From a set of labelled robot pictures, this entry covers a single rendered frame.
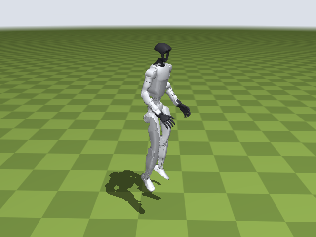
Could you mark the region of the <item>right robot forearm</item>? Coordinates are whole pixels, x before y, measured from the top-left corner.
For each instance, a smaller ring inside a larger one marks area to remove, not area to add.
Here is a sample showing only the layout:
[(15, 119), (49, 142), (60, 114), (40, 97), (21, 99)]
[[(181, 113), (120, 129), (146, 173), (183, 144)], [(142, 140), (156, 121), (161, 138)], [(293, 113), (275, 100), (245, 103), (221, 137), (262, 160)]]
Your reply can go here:
[(161, 111), (158, 109), (158, 106), (155, 105), (155, 103), (153, 102), (153, 99), (149, 97), (147, 92), (142, 93), (142, 98), (145, 104), (151, 108), (153, 113), (156, 113), (157, 115), (161, 113)]

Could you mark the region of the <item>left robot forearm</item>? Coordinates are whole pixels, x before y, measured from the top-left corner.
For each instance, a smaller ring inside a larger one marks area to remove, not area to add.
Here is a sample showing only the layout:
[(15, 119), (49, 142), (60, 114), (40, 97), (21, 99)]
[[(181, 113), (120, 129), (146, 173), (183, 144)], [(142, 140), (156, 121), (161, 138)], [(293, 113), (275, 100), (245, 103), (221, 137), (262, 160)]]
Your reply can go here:
[(169, 96), (170, 100), (173, 102), (173, 104), (174, 104), (175, 106), (179, 105), (179, 103), (176, 101), (178, 98), (177, 98), (177, 96), (174, 94), (174, 92), (173, 92), (171, 86), (170, 86), (169, 89), (167, 89), (166, 94)]

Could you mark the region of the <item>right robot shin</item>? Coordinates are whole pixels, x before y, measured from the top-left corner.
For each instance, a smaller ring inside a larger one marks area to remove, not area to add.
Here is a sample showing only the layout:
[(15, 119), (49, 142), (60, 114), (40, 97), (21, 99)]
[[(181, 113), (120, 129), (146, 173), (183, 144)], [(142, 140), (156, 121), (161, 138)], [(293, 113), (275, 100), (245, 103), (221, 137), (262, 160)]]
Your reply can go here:
[(148, 148), (148, 153), (146, 156), (146, 171), (145, 171), (145, 179), (147, 180), (147, 178), (150, 178), (150, 175), (156, 165), (158, 159), (158, 154), (155, 154), (152, 151), (152, 147)]

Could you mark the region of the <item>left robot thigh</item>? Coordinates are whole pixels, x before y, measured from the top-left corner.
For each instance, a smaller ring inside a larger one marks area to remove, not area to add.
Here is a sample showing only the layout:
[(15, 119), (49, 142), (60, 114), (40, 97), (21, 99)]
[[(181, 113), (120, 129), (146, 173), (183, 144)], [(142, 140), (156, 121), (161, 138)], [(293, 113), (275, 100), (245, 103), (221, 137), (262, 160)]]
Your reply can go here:
[[(164, 113), (164, 115), (166, 114), (166, 115), (171, 116), (169, 108), (165, 105), (163, 105), (162, 112)], [(165, 123), (165, 124), (167, 125), (167, 123)], [(166, 126), (161, 121), (160, 121), (160, 125), (161, 125), (161, 131), (162, 131), (162, 135), (160, 136), (160, 146), (163, 146), (167, 142), (167, 140), (170, 136), (171, 129), (168, 125), (167, 125), (168, 129), (167, 129)], [(169, 125), (171, 126), (170, 123), (169, 123)]]

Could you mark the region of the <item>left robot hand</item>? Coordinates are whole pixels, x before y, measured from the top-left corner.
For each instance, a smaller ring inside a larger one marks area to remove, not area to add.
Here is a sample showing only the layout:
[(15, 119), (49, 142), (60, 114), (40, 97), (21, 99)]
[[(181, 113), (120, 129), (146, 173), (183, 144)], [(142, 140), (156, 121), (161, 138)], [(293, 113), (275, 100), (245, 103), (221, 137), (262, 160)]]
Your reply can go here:
[(179, 105), (177, 105), (177, 107), (180, 108), (180, 110), (184, 113), (185, 117), (189, 117), (189, 115), (191, 114), (189, 107), (187, 107), (186, 105), (182, 104), (182, 102), (180, 100), (178, 100), (178, 99), (176, 101), (179, 103)]

